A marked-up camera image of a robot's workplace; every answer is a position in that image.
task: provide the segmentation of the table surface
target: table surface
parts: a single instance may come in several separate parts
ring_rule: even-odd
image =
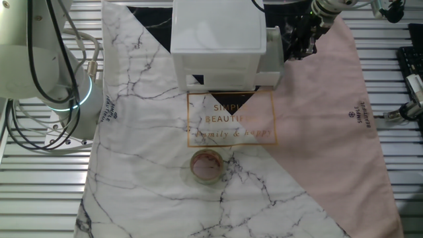
[[[172,4],[165,0],[113,2],[136,7],[170,7]],[[78,29],[102,42],[100,8],[100,0],[75,0],[70,14]],[[404,18],[397,24],[374,19],[370,7],[344,11],[341,15],[356,40],[373,113],[382,115],[385,111],[398,109],[408,101],[408,95],[395,49],[411,45],[407,24],[423,23],[423,1],[408,0]],[[77,58],[82,58],[73,37],[64,36],[63,39]],[[90,58],[94,46],[86,42],[86,47]],[[102,54],[98,65],[97,77],[101,78]],[[27,99],[21,103],[33,116],[50,118],[51,110],[39,100]],[[384,125],[382,120],[378,122],[379,138],[406,238],[421,237],[423,138],[415,122],[393,128]],[[42,129],[30,119],[23,118],[22,123]],[[36,134],[27,132],[27,135],[33,141],[44,143],[44,138]],[[88,148],[66,156],[40,155],[20,148],[10,138],[7,144],[0,144],[0,237],[72,237],[89,154]]]

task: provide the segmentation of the glowing blue ring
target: glowing blue ring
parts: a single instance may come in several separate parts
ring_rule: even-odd
[[[79,103],[79,106],[81,106],[88,99],[88,97],[91,94],[92,89],[93,89],[93,82],[91,81],[91,78],[90,78],[90,89],[88,90],[87,96],[85,96],[85,98]],[[51,107],[49,107],[49,108],[52,109],[52,110],[55,110],[56,112],[66,112],[66,111],[70,110],[69,108],[67,108],[67,109],[54,109],[54,108],[51,108]]]

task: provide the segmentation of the keyboard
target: keyboard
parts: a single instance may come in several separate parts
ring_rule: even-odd
[[[414,46],[400,47],[397,56],[404,78],[414,73],[423,79],[423,50]]]

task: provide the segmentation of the white box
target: white box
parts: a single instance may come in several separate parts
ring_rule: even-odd
[[[265,53],[266,20],[251,1],[173,1],[171,54],[181,91],[253,90]],[[187,85],[187,75],[203,75],[204,85]]]

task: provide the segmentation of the small bowl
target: small bowl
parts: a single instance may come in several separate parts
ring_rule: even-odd
[[[190,168],[197,182],[210,185],[220,180],[223,173],[223,159],[212,149],[202,149],[192,156]]]

